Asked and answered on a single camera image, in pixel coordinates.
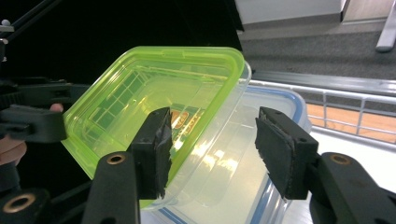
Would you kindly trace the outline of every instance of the white wall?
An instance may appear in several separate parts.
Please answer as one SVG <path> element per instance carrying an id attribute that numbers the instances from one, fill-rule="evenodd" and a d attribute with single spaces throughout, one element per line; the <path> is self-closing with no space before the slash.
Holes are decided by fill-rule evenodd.
<path id="1" fill-rule="evenodd" d="M 235 0 L 244 24 L 340 13 L 343 1 Z"/>

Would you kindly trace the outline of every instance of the white wire rack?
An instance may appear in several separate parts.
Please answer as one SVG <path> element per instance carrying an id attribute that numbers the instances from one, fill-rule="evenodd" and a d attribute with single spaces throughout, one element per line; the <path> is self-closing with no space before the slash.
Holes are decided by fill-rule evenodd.
<path id="1" fill-rule="evenodd" d="M 396 143 L 395 97 L 255 80 L 250 84 L 300 93 L 307 102 L 308 117 L 314 126 Z"/>

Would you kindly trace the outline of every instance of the green lid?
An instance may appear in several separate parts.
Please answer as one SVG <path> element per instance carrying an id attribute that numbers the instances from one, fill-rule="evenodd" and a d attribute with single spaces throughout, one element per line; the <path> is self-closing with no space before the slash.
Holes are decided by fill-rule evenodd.
<path id="1" fill-rule="evenodd" d="M 126 150 L 147 115 L 170 106 L 172 180 L 244 66 L 242 54 L 229 48 L 131 49 L 64 113 L 68 136 L 62 143 L 93 178 L 101 157 Z"/>

